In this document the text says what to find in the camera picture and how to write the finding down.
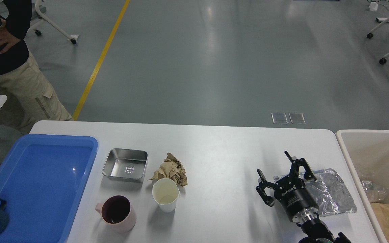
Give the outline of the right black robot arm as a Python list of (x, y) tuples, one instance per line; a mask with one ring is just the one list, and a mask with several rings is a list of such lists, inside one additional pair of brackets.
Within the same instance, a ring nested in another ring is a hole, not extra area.
[(306, 188), (305, 182), (314, 182), (316, 177), (305, 158), (293, 158), (284, 152), (291, 162), (290, 172), (275, 183), (268, 182), (260, 169), (256, 191), (269, 207), (278, 200), (290, 222), (296, 223), (307, 237), (300, 243), (350, 243), (342, 233), (334, 237), (326, 224), (319, 218), (319, 206)]

